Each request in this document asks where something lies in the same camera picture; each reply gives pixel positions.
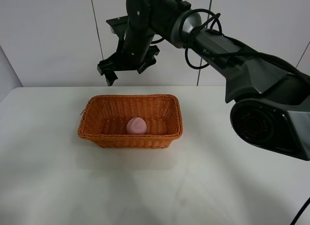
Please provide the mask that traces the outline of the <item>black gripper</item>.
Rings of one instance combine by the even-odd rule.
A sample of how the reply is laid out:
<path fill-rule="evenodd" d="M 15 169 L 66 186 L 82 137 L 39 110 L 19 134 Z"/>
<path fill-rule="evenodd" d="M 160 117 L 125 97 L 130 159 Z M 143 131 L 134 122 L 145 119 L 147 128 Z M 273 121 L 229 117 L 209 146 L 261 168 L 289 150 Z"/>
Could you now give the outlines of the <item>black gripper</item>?
<path fill-rule="evenodd" d="M 97 65 L 100 75 L 105 75 L 108 86 L 118 79 L 115 71 L 136 70 L 142 74 L 156 64 L 159 48 L 151 45 L 155 32 L 151 29 L 137 30 L 127 26 L 122 39 L 119 38 L 116 52 Z"/>

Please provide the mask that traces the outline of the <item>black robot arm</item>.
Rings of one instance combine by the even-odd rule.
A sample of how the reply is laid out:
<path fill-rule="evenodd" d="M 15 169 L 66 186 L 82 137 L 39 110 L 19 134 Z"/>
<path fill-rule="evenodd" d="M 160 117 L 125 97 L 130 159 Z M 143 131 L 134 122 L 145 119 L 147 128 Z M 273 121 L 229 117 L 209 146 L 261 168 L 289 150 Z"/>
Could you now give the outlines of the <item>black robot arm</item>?
<path fill-rule="evenodd" d="M 183 0 L 126 0 L 127 15 L 108 20 L 119 41 L 97 69 L 108 86 L 117 71 L 142 73 L 156 63 L 158 34 L 176 48 L 194 51 L 226 79 L 230 120 L 245 142 L 301 160 L 310 158 L 310 78 L 285 60 L 257 52 L 223 34 L 219 14 L 200 13 Z"/>

